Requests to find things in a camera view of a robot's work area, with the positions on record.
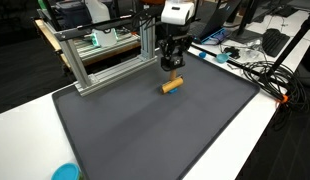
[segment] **metal frame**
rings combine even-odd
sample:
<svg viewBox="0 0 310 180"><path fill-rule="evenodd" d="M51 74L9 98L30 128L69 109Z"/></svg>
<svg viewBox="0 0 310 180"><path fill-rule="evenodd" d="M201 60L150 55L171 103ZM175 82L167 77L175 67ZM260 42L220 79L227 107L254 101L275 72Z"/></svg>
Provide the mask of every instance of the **metal frame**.
<svg viewBox="0 0 310 180"><path fill-rule="evenodd" d="M77 79L77 81L74 83L75 87L82 96L86 96L138 70L154 64L157 61L157 57L155 56L155 26L152 26L154 23L155 19L153 19L150 24L146 23L140 27L140 55L112 68L108 68L106 70L90 75L88 75L85 70L83 59L80 57L73 39L69 37L70 34L72 38L80 37L82 35L89 34L90 31L87 29L84 31L78 30L77 28L65 31L55 31L55 29L50 24L44 24L58 40L64 55L66 56L71 66L71 69ZM113 47L105 48L104 52L109 51L109 49L120 48L121 46L123 46L123 43L118 43Z"/></svg>

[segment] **black mat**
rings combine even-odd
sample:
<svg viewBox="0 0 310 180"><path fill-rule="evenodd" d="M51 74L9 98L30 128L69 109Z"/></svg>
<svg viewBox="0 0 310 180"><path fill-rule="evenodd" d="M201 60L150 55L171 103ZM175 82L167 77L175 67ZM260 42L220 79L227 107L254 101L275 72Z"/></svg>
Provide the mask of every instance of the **black mat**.
<svg viewBox="0 0 310 180"><path fill-rule="evenodd" d="M185 55L184 84L161 95L168 78L154 64L86 97L53 95L86 179L182 178L259 91L221 68Z"/></svg>

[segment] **white device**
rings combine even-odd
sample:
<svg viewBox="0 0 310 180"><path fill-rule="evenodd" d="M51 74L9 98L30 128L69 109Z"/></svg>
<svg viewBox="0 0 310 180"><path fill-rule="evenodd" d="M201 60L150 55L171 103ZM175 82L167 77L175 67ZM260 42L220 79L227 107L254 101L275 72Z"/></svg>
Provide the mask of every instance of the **white device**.
<svg viewBox="0 0 310 180"><path fill-rule="evenodd" d="M109 11L105 4L98 0L85 0L86 7L92 17L93 23L99 23L110 20ZM115 29L109 29L106 31L92 30L92 40L94 46L113 46L117 43L117 37Z"/></svg>
<svg viewBox="0 0 310 180"><path fill-rule="evenodd" d="M166 0L161 21L173 25L185 25L194 16L195 6L189 0Z"/></svg>

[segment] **white table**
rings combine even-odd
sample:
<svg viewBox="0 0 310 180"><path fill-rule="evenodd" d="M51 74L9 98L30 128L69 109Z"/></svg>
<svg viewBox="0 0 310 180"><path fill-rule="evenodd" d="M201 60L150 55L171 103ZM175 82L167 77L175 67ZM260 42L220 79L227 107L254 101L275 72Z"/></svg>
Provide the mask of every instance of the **white table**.
<svg viewBox="0 0 310 180"><path fill-rule="evenodd" d="M298 12L286 19L285 24L288 26L283 28L283 33L293 36L303 22L301 19L304 20L307 16L306 12ZM270 17L266 17L264 23L252 24L249 29L263 33L269 20ZM269 28L280 28L281 24L282 18L274 17ZM310 40L310 32L305 38ZM309 45L309 41L302 40L284 64L295 70ZM203 48L219 53L217 47ZM193 48L189 51L199 53ZM206 60L240 75L239 70L231 70L226 64L217 64L213 57L206 57ZM0 179L49 180L60 165L77 163L51 95L52 93L0 114ZM185 179L234 179L275 110L275 101L262 91L258 93L205 152Z"/></svg>

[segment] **monitor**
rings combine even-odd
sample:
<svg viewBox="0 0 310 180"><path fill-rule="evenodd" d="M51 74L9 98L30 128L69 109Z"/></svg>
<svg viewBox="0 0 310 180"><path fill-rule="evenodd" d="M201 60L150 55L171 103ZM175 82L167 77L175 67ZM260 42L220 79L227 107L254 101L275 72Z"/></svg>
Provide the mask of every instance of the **monitor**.
<svg viewBox="0 0 310 180"><path fill-rule="evenodd" d="M261 37L261 34L245 29L246 25L270 13L274 3L278 3L278 0L249 0L239 29L232 33L230 39L245 44Z"/></svg>

